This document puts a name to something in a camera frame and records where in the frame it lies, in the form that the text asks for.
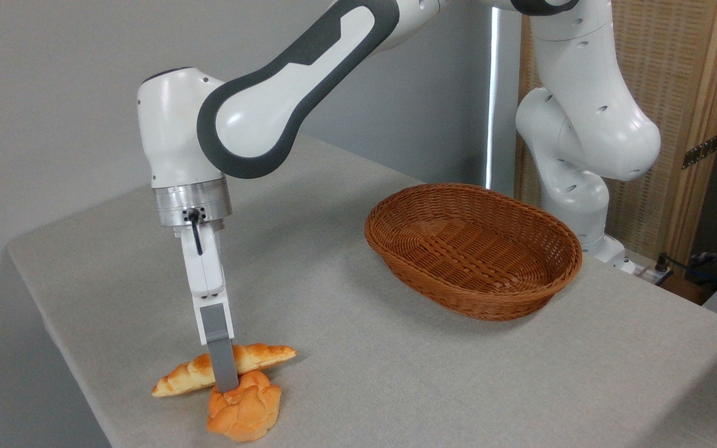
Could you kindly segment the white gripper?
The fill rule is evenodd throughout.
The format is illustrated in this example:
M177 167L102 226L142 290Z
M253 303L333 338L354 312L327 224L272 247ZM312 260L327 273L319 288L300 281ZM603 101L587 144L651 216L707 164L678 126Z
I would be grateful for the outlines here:
M210 224L201 224L196 230L194 233L193 227L185 226L179 238L201 344L209 351L217 388L227 393L237 388L239 379L219 235Z

